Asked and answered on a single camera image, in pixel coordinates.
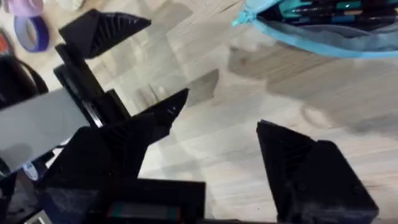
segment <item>pen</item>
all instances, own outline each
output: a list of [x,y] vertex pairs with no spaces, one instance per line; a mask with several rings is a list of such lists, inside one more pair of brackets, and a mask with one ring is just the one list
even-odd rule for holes
[[313,25],[313,24],[377,24],[393,23],[398,21],[398,15],[348,15],[348,16],[330,16],[330,17],[299,17],[288,18],[282,22],[292,25]]
[[375,9],[384,8],[386,6],[396,7],[398,6],[397,0],[390,0],[386,2],[367,2],[362,3],[361,1],[345,1],[328,4],[311,4],[306,6],[298,6],[293,9],[288,9],[285,13],[293,13],[300,15],[314,14],[320,12],[333,12],[343,11],[347,9]]

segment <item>wood grain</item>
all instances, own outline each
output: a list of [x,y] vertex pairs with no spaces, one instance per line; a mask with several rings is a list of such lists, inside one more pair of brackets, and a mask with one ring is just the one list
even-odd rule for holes
[[30,54],[17,44],[12,17],[0,24],[17,56],[51,89],[61,63],[57,29],[95,7],[152,19],[153,25],[88,63],[134,114],[188,86],[171,135],[148,150],[141,177],[205,180],[207,217],[273,221],[276,210],[256,137],[266,119],[329,139],[380,208],[378,223],[398,220],[398,61],[321,57],[286,46],[249,26],[232,28],[237,0],[87,0],[66,12],[48,0],[52,43]]

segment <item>black angled piece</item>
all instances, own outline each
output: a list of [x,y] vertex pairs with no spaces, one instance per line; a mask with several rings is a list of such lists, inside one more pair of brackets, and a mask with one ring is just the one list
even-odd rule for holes
[[150,20],[145,18],[92,9],[59,32],[84,58],[94,58],[148,26]]
[[378,207],[330,141],[261,121],[257,125],[268,181],[281,223],[368,224]]
[[40,202],[52,222],[81,223],[105,189],[135,181],[148,146],[169,134],[187,95],[188,90],[182,90],[140,114],[102,128],[80,128],[37,185]]

